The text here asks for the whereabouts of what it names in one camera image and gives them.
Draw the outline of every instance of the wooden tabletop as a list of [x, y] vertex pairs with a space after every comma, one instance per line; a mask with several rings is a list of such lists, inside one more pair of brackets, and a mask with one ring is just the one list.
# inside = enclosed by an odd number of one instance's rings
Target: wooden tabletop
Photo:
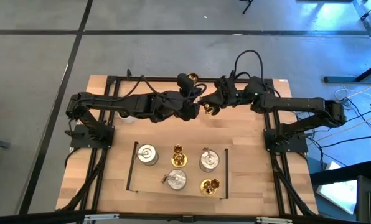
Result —
[[[87, 92], [102, 95], [106, 78], [107, 76], [104, 75], [90, 76]], [[287, 80], [273, 81], [281, 96], [291, 96]], [[133, 81], [122, 81], [119, 96], [129, 92], [134, 84]], [[179, 89], [176, 82], [151, 82], [151, 85], [157, 91], [178, 91]], [[207, 86], [208, 89], [205, 94], [215, 91], [213, 83], [207, 83]], [[237, 83], [237, 88], [243, 88], [244, 86], [245, 84]], [[149, 92], [151, 91], [145, 83], [140, 83], [134, 91], [135, 94]], [[91, 111], [93, 115], [98, 116], [99, 111]], [[280, 111], [279, 116], [282, 123], [292, 123], [296, 119], [294, 114], [285, 111]], [[271, 126], [275, 126], [273, 119], [270, 120]], [[148, 119], [135, 120], [131, 124], [126, 124], [122, 119], [115, 116], [113, 124], [115, 125], [115, 138], [112, 148], [108, 151], [98, 202], [99, 212], [278, 215], [273, 171], [270, 156], [265, 149], [263, 140], [265, 120], [262, 114], [250, 111], [249, 106], [226, 108], [216, 116], [206, 115], [201, 108], [197, 119], [188, 122], [171, 117], [156, 124], [151, 123]], [[126, 190], [135, 141], [140, 144], [152, 144], [163, 154], [167, 154], [167, 151], [172, 152], [175, 144], [182, 145], [184, 152], [186, 154], [188, 152], [190, 155], [194, 153], [193, 150], [200, 153], [203, 147], [209, 147], [218, 152], [227, 148], [229, 155], [229, 198], [190, 196], [182, 195], [180, 192], [169, 194], [170, 192], [153, 193], [150, 190], [139, 192]], [[81, 149], [68, 160], [57, 200], [57, 208], [62, 208], [68, 204], [84, 183], [90, 153], [91, 149]], [[308, 207], [317, 213], [306, 160], [296, 153], [287, 153], [287, 156], [293, 187]], [[165, 158], [159, 158], [158, 163], [166, 160]], [[196, 159], [190, 161], [190, 164], [186, 166], [197, 166], [198, 161]], [[136, 163], [134, 168], [142, 175], [150, 172], [147, 167], [137, 166]], [[167, 172], [170, 172], [171, 169], [174, 169], [174, 167], [168, 167]], [[220, 181], [224, 183], [223, 170], [219, 169], [214, 172], [216, 173], [212, 173], [211, 177], [220, 177]], [[134, 172], [132, 177], [131, 190], [134, 190], [134, 188], [139, 190], [138, 182], [140, 180], [134, 180], [134, 175], [137, 175], [137, 171]], [[156, 179], [158, 179], [157, 181], [161, 179], [160, 174], [153, 177], [153, 180]], [[195, 185], [187, 183], [186, 187], [199, 188]], [[281, 186], [283, 188], [285, 210], [289, 213], [286, 190], [282, 184]], [[221, 186], [219, 190], [217, 193], [222, 194], [225, 188]], [[89, 192], [87, 208], [91, 207], [93, 192], [94, 185]]]

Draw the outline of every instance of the thin metal rod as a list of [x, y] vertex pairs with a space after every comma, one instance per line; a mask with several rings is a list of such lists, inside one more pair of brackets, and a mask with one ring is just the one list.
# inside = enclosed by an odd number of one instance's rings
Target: thin metal rod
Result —
[[[106, 81], [107, 85], [111, 86], [112, 78], [113, 77], [108, 77], [107, 78], [107, 81]], [[119, 81], [118, 77], [114, 77], [114, 79], [115, 79], [115, 87], [114, 87], [114, 90], [113, 90], [113, 95], [118, 96], [120, 81]], [[115, 112], [110, 111], [108, 125], [113, 124], [114, 115], [115, 115]], [[106, 163], [107, 155], [108, 155], [108, 149], [103, 149], [103, 151], [101, 153], [101, 157], [104, 158], [104, 163], [101, 167], [101, 172], [98, 174], [98, 177], [97, 177], [96, 187], [94, 189], [94, 196], [93, 196], [93, 202], [92, 202], [92, 209], [95, 209], [95, 210], [97, 209], [98, 200], [100, 199], [100, 191], [101, 191], [101, 186], [102, 186], [102, 183], [103, 183], [103, 175], [104, 175], [104, 169], [105, 169], [105, 163]]]
[[242, 14], [245, 14], [247, 12], [247, 10], [249, 9], [250, 7], [250, 4], [252, 4], [253, 0], [248, 0], [248, 5], [247, 7], [245, 8], [245, 10], [242, 12]]
[[[274, 112], [274, 121], [275, 121], [275, 126], [278, 127], [280, 124], [278, 111]], [[289, 172], [288, 158], [286, 157], [286, 152], [280, 152], [280, 155], [281, 155], [281, 163], [283, 165], [285, 178], [289, 181], [290, 184], [292, 184], [291, 173]], [[287, 194], [288, 194], [289, 209], [291, 210], [291, 214], [297, 215], [298, 211], [296, 210], [295, 201], [292, 199], [291, 194], [289, 192], [287, 192]]]
[[[111, 84], [110, 83], [106, 83], [105, 89], [104, 89], [104, 96], [108, 96], [110, 94], [110, 90], [111, 90]], [[104, 120], [104, 117], [105, 117], [105, 110], [101, 110], [100, 111], [100, 115], [98, 116], [98, 120], [99, 121], [103, 121]], [[97, 148], [93, 148], [92, 149], [92, 153], [90, 155], [90, 160], [89, 160], [88, 167], [87, 167], [86, 179], [88, 179], [88, 177], [93, 172], [93, 168], [95, 166], [95, 160], [96, 160], [97, 150], [98, 150]], [[83, 198], [80, 201], [80, 208], [79, 208], [79, 210], [83, 210], [83, 209], [86, 208], [87, 198], [88, 198], [88, 190], [87, 190], [85, 196], [83, 196]]]
[[228, 149], [225, 149], [225, 198], [228, 199]]
[[[265, 123], [266, 123], [266, 129], [270, 129], [271, 125], [270, 125], [270, 117], [268, 116], [268, 113], [265, 113]], [[269, 152], [269, 154], [270, 154], [270, 161], [272, 161], [273, 156], [275, 157], [276, 155], [275, 155], [275, 152], [273, 152], [273, 149], [269, 148], [269, 150], [271, 150], [271, 152]], [[275, 193], [276, 193], [277, 204], [278, 204], [278, 212], [279, 212], [279, 214], [284, 214], [285, 209], [284, 209], [284, 200], [283, 200], [283, 195], [282, 195], [282, 191], [281, 191], [281, 185], [279, 184], [279, 178], [275, 174], [274, 164], [271, 163], [271, 166], [272, 166], [272, 169], [273, 169], [273, 179], [274, 179], [274, 187], [275, 187]]]
[[130, 162], [130, 168], [129, 168], [128, 181], [126, 183], [126, 190], [130, 190], [131, 174], [133, 173], [134, 158], [136, 157], [137, 145], [138, 145], [138, 142], [134, 142], [133, 153], [131, 155], [131, 162]]
[[264, 35], [264, 36], [368, 36], [367, 31], [318, 30], [85, 30], [83, 35]]

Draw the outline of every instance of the black cable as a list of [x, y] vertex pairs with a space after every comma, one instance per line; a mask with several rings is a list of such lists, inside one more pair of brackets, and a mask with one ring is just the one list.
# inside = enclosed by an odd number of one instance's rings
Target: black cable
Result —
[[238, 75], [235, 76], [234, 79], [237, 79], [237, 78], [240, 77], [241, 75], [248, 75], [248, 77], [251, 78], [251, 76], [249, 75], [248, 72], [240, 72], [240, 73], [238, 73]]
[[316, 129], [315, 128], [312, 129], [312, 132], [311, 132], [311, 135], [310, 135], [310, 138], [314, 139], [314, 137], [316, 137]]
[[248, 52], [253, 52], [253, 53], [255, 53], [256, 56], [257, 56], [258, 59], [259, 59], [259, 63], [260, 63], [260, 78], [261, 78], [261, 82], [263, 83], [263, 86], [266, 88], [266, 90], [267, 90], [267, 89], [269, 89], [269, 90], [273, 90], [275, 93], [277, 93], [278, 97], [281, 98], [280, 93], [279, 93], [276, 89], [274, 89], [274, 88], [271, 87], [271, 86], [268, 86], [268, 85], [265, 83], [264, 73], [263, 73], [263, 60], [261, 59], [260, 54], [259, 54], [256, 50], [245, 50], [245, 51], [243, 51], [242, 53], [240, 53], [240, 54], [237, 56], [237, 59], [235, 59], [234, 70], [232, 70], [232, 74], [237, 74], [237, 64], [238, 64], [238, 60], [240, 59], [240, 57], [241, 57], [243, 54], [248, 53]]
[[82, 187], [76, 193], [76, 195], [61, 210], [74, 210], [75, 209], [75, 207], [78, 205], [78, 203], [81, 200], [81, 198], [85, 195], [85, 193], [87, 192], [87, 190], [90, 188], [90, 186], [93, 183], [95, 177], [101, 172], [103, 163], [105, 163], [105, 158], [101, 156], [100, 157], [100, 160], [98, 161], [98, 164], [93, 169], [93, 171], [90, 174], [89, 178], [87, 178], [85, 180], [85, 183], [82, 185]]
[[312, 138], [310, 138], [310, 137], [308, 137], [308, 139], [310, 139], [310, 141], [318, 148], [318, 150], [320, 151], [320, 165], [321, 165], [321, 171], [324, 171], [324, 152], [322, 151], [322, 147], [320, 146], [320, 144], [316, 141], [316, 140], [314, 140], [314, 139], [312, 139]]
[[73, 131], [72, 131], [72, 125], [71, 125], [71, 122], [73, 121], [73, 119], [69, 119], [69, 122], [68, 122], [68, 126], [69, 126], [69, 134], [71, 135], [72, 137], [72, 134], [73, 134]]
[[[118, 102], [118, 101], [122, 101], [124, 99], [126, 99], [127, 97], [129, 97], [130, 94], [132, 94], [135, 89], [137, 88], [137, 86], [139, 85], [140, 81], [142, 79], [142, 76], [139, 77], [139, 79], [137, 80], [137, 83], [134, 85], [134, 87], [125, 95], [125, 96], [122, 96], [121, 98], [118, 98], [118, 99], [115, 99], [115, 100], [105, 100], [105, 99], [99, 99], [99, 101], [104, 101], [104, 102]], [[81, 100], [78, 100], [75, 104], [75, 106], [73, 106], [74, 108], [77, 107], [77, 105], [82, 102], [82, 101], [86, 101], [86, 100], [92, 100], [93, 98], [84, 98], [84, 99], [81, 99]]]
[[326, 154], [325, 152], [322, 152], [322, 155], [325, 155], [325, 156], [327, 156], [327, 157], [330, 157], [331, 159], [335, 160], [336, 162], [342, 164], [343, 166], [347, 166], [347, 165], [344, 164], [343, 162], [341, 162], [341, 161], [339, 161], [339, 160], [333, 158], [332, 156]]
[[198, 95], [195, 95], [195, 96], [188, 96], [188, 97], [184, 97], [184, 98], [173, 98], [173, 97], [168, 97], [168, 96], [165, 96], [163, 95], [162, 93], [158, 93], [152, 86], [151, 84], [149, 84], [147, 78], [144, 76], [144, 75], [141, 75], [140, 77], [142, 77], [142, 79], [144, 80], [144, 82], [147, 84], [148, 88], [153, 92], [155, 93], [157, 96], [160, 96], [164, 99], [167, 99], [167, 100], [181, 100], [181, 101], [184, 101], [184, 100], [192, 100], [192, 99], [195, 99], [197, 98], [198, 96], [202, 95], [205, 93], [206, 89], [207, 89], [207, 85], [204, 84], [204, 83], [198, 83], [197, 85], [198, 86], [203, 86], [204, 88], [201, 90], [201, 92], [198, 94]]
[[317, 132], [327, 132], [327, 131], [330, 131], [332, 128], [329, 128], [328, 130], [318, 130], [318, 131], [316, 131], [316, 133]]
[[330, 144], [330, 145], [327, 145], [327, 146], [322, 146], [322, 148], [335, 146], [335, 145], [340, 144], [340, 143], [343, 143], [343, 142], [349, 142], [349, 141], [355, 141], [355, 140], [367, 139], [367, 138], [371, 138], [371, 136], [348, 139], [348, 140], [340, 141], [340, 142], [337, 142], [337, 143], [334, 143], [334, 144]]
[[352, 121], [352, 120], [354, 120], [354, 119], [357, 119], [357, 118], [359, 118], [359, 117], [361, 117], [361, 116], [364, 116], [364, 115], [366, 115], [366, 114], [368, 114], [368, 113], [371, 113], [371, 111], [365, 112], [364, 114], [359, 115], [359, 116], [356, 116], [355, 118], [352, 118], [352, 119], [350, 119], [350, 120], [347, 120], [346, 122], [349, 122], [349, 121]]
[[369, 10], [368, 12], [366, 12], [364, 15], [361, 16], [361, 20], [364, 20], [365, 18], [368, 17], [368, 15], [370, 14], [371, 10]]
[[359, 108], [353, 103], [353, 101], [351, 100], [351, 99], [348, 99], [347, 98], [347, 100], [354, 106], [354, 108], [357, 110], [357, 113], [359, 114], [359, 117], [361, 117], [364, 121], [366, 121], [365, 120], [365, 118], [363, 117], [363, 115], [360, 113], [360, 110], [359, 110]]
[[80, 148], [74, 148], [72, 150], [72, 152], [70, 154], [67, 155], [67, 157], [65, 158], [65, 163], [64, 163], [64, 169], [67, 168], [67, 163], [68, 163], [68, 160], [69, 160], [69, 157], [71, 157], [71, 155], [75, 152], [77, 152]]

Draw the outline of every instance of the black metal frame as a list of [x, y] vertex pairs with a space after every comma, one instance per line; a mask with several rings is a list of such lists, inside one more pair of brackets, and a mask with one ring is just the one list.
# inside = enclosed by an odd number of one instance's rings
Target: black metal frame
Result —
[[[116, 92], [116, 95], [117, 95], [117, 92], [119, 90], [119, 83], [120, 83], [120, 81], [138, 81], [139, 80], [139, 77], [131, 76], [131, 73], [128, 70], [128, 75], [126, 77], [116, 77], [116, 80], [117, 81], [116, 81], [116, 85], [115, 85], [115, 90], [116, 90], [115, 92]], [[176, 77], [149, 77], [148, 80], [150, 82], [176, 82], [177, 81], [177, 78]], [[217, 80], [216, 78], [199, 78], [199, 82], [214, 82], [216, 80]], [[265, 80], [265, 82], [267, 82], [270, 86], [273, 86], [273, 80], [267, 79], [267, 80]], [[248, 83], [248, 80], [247, 79], [237, 79], [236, 80], [236, 83]], [[275, 123], [276, 123], [276, 125], [279, 125], [279, 115], [278, 115], [278, 113], [275, 113], [274, 116], [275, 116]], [[268, 116], [268, 114], [265, 114], [264, 117], [265, 117], [266, 128], [270, 128], [270, 117]], [[135, 156], [137, 145], [138, 145], [138, 142], [134, 142], [133, 157]], [[281, 152], [280, 154], [281, 154], [281, 159], [282, 159], [282, 163], [283, 163], [284, 175], [287, 178], [287, 180], [290, 182], [290, 173], [289, 173], [288, 161], [286, 159], [286, 153], [285, 152]], [[276, 153], [274, 152], [274, 150], [271, 150], [271, 152], [270, 152], [270, 158], [271, 158], [270, 159], [271, 161], [273, 159], [276, 160]], [[132, 161], [131, 161], [131, 167], [129, 169], [129, 177], [131, 177], [131, 174], [133, 172], [133, 164], [134, 164], [134, 158], [132, 158]], [[275, 167], [274, 167], [274, 164], [273, 164], [273, 178], [275, 180], [275, 190], [276, 190], [276, 195], [277, 195], [279, 214], [280, 215], [284, 215], [285, 214], [285, 210], [284, 210], [283, 197], [282, 197], [282, 193], [281, 193], [282, 189], [281, 189], [280, 179], [276, 175], [276, 173], [274, 171], [274, 168]], [[226, 162], [226, 172], [228, 172], [228, 161]], [[101, 179], [102, 179], [102, 175], [103, 175], [103, 170], [99, 174], [99, 176], [101, 176]], [[227, 180], [226, 181], [226, 198], [228, 198], [228, 174], [226, 174], [226, 180]], [[126, 189], [127, 190], [130, 190], [129, 189], [130, 182], [131, 182], [130, 181], [130, 178], [128, 178], [128, 182], [126, 184]], [[100, 194], [101, 184], [102, 184], [102, 181], [98, 181], [96, 183], [93, 201], [95, 201], [95, 198], [96, 197], [98, 198], [98, 196]], [[291, 208], [291, 214], [296, 215], [297, 212], [296, 212], [295, 202], [291, 199], [290, 195], [288, 196], [288, 199], [289, 199], [289, 206]], [[94, 204], [93, 203], [92, 210], [97, 210], [97, 204]], [[155, 220], [155, 219], [168, 220], [168, 217], [176, 217], [175, 220], [179, 220], [178, 218], [179, 218], [179, 216], [181, 216], [181, 221], [183, 221], [183, 222], [184, 221], [186, 221], [186, 222], [194, 222], [196, 220], [195, 219], [196, 217], [199, 217], [200, 219], [201, 218], [202, 219], [205, 219], [205, 221], [219, 221], [220, 220], [219, 217], [220, 218], [223, 217], [223, 216], [220, 216], [220, 215], [209, 215], [209, 216], [206, 216], [206, 215], [149, 214], [148, 217], [147, 216], [143, 216], [143, 214], [140, 214], [140, 215], [141, 216], [139, 216], [139, 214], [137, 214], [137, 213], [134, 213], [133, 214], [134, 218], [137, 218], [137, 219], [143, 217], [143, 218], [153, 219], [153, 220]], [[228, 216], [228, 219], [227, 220], [228, 221], [237, 221], [238, 219], [241, 219], [241, 220], [248, 219], [249, 222], [252, 222], [253, 220], [256, 220], [256, 216], [241, 216], [241, 217], [238, 217], [238, 216]]]
[[[118, 96], [119, 93], [119, 85], [120, 85], [120, 79], [118, 77], [107, 77], [107, 86], [112, 86], [112, 84], [115, 84], [113, 95]], [[110, 115], [108, 118], [108, 123], [107, 125], [112, 126], [113, 125], [113, 118], [115, 117], [115, 112], [110, 111]], [[92, 201], [92, 210], [97, 210], [98, 206], [98, 199], [100, 198], [100, 191], [101, 191], [101, 185], [103, 183], [103, 175], [104, 175], [104, 169], [105, 169], [105, 162], [106, 162], [106, 157], [108, 155], [108, 148], [103, 148], [101, 152], [101, 157], [104, 158], [104, 163], [101, 168], [101, 172], [97, 176], [97, 181], [96, 181], [96, 186], [94, 189], [94, 195], [93, 195], [93, 201]]]
[[248, 5], [246, 6], [246, 8], [242, 12], [242, 14], [245, 14], [247, 12], [247, 10], [249, 9], [250, 4], [252, 4], [253, 0], [240, 0], [240, 1], [247, 1], [248, 2]]
[[[106, 84], [105, 84], [105, 89], [104, 89], [104, 95], [105, 96], [108, 96], [110, 94], [111, 84], [112, 84], [111, 79], [107, 78]], [[98, 116], [98, 120], [103, 121], [104, 117], [105, 117], [105, 110], [101, 110], [100, 115]], [[92, 174], [93, 168], [95, 166], [97, 150], [98, 150], [97, 148], [93, 148], [92, 153], [90, 154], [90, 160], [89, 160], [88, 167], [87, 167], [86, 179], [89, 178], [89, 176]], [[80, 201], [79, 210], [86, 209], [87, 198], [88, 198], [88, 190]]]
[[[353, 4], [355, 7], [355, 10], [360, 16], [360, 20], [362, 21], [366, 31], [369, 33], [369, 36], [371, 38], [371, 26], [370, 24], [363, 18], [362, 16], [365, 14], [365, 12], [362, 10], [362, 8], [359, 6], [358, 2], [356, 0], [353, 0]], [[324, 77], [324, 83], [366, 83], [371, 84], [371, 68], [369, 68], [367, 71], [365, 71], [363, 74], [357, 76], [357, 77], [338, 77], [338, 76], [328, 76]]]
[[325, 170], [310, 174], [311, 184], [324, 185], [349, 180], [357, 180], [358, 176], [371, 179], [371, 161], [361, 162], [334, 170]]

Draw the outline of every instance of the metal bracket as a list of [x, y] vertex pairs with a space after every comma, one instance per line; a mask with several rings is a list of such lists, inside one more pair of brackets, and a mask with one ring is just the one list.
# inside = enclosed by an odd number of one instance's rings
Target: metal bracket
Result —
[[256, 219], [257, 223], [270, 223], [270, 224], [292, 224], [292, 220], [287, 220], [283, 218], [268, 218], [268, 217], [258, 217]]
[[186, 223], [194, 222], [194, 216], [193, 215], [183, 215], [183, 222], [186, 222]]
[[126, 71], [126, 79], [130, 79], [130, 77], [132, 77], [133, 76], [133, 74], [130, 72], [130, 69], [127, 69], [127, 71]]
[[289, 144], [287, 145], [279, 145], [274, 144], [275, 142], [275, 129], [265, 129], [264, 130], [265, 135], [265, 143], [266, 143], [266, 149], [274, 150], [274, 152], [308, 152], [308, 148], [306, 145], [306, 139], [301, 138], [300, 135], [294, 134], [289, 140]]
[[85, 221], [119, 219], [119, 214], [85, 215]]
[[84, 125], [76, 125], [73, 131], [70, 147], [109, 149], [112, 146], [114, 126], [107, 126], [108, 136], [104, 141], [99, 141], [90, 136], [89, 130]]
[[116, 82], [116, 79], [117, 79], [116, 76], [109, 75], [109, 76], [106, 78], [106, 84], [107, 84], [107, 85], [111, 85], [111, 84], [113, 84], [114, 82]]

